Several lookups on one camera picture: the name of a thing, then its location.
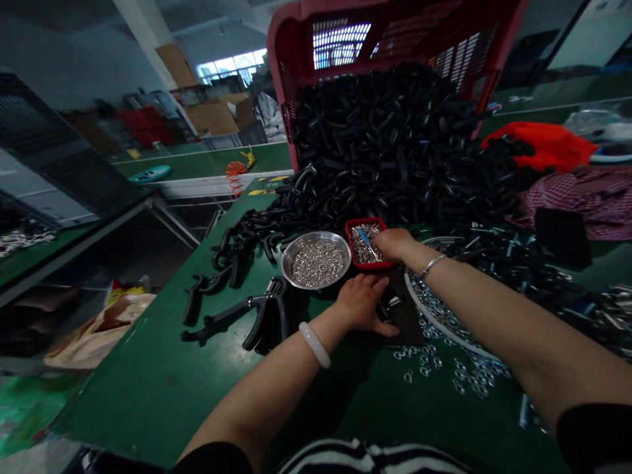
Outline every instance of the teal object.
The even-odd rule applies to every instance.
[[[151,168],[146,171],[135,174],[129,180],[134,184],[145,184],[148,182],[158,181],[171,174],[171,167],[169,165],[161,165],[159,167]]]

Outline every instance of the red storage bin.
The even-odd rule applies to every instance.
[[[422,63],[487,109],[529,0],[301,0],[276,12],[268,58],[294,172],[297,92],[340,76]]]
[[[174,141],[173,133],[165,125],[146,130],[145,132],[134,133],[136,139],[145,145],[146,148],[153,148],[154,142],[161,142],[163,145],[171,145]]]
[[[121,112],[118,114],[132,133],[149,132],[162,126],[163,118],[154,107],[144,107],[140,110]]]
[[[384,221],[380,219],[379,217],[366,217],[364,219],[352,219],[350,221],[347,221],[347,223],[344,225],[344,232],[345,234],[347,234],[347,240],[349,241],[349,246],[351,247],[351,257],[354,260],[354,265],[358,270],[363,271],[363,272],[385,271],[397,265],[396,262],[389,262],[389,261],[382,261],[382,262],[375,262],[375,263],[358,263],[356,261],[356,255],[354,253],[354,243],[353,243],[353,240],[351,239],[351,229],[360,224],[376,224],[376,223],[380,224],[380,229],[382,230],[386,230],[388,228],[386,227],[386,224],[384,223]]]

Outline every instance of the checkered fabric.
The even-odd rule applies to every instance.
[[[580,167],[551,174],[520,193],[524,219],[535,227],[538,207],[574,211],[584,216],[589,240],[632,239],[632,167]]]

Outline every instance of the black cloth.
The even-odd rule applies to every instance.
[[[632,406],[589,404],[571,408],[558,421],[560,450],[575,474],[632,473]],[[378,446],[358,440],[321,440],[295,454],[280,474],[312,472],[401,474],[471,471],[452,456],[420,444]],[[180,461],[174,474],[202,472],[251,474],[246,455],[235,445],[213,442]]]

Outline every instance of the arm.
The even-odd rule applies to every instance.
[[[375,242],[416,273],[438,255],[404,229],[382,232]],[[632,404],[632,367],[524,296],[452,259],[435,265],[426,283],[510,367],[552,429],[574,406]]]
[[[388,278],[358,275],[342,287],[336,303],[309,323],[329,354],[350,330],[395,336],[397,328],[379,321],[375,306]],[[311,384],[321,365],[303,335],[294,333],[268,354],[211,412],[180,459],[213,441],[235,444],[255,472],[265,452]]]

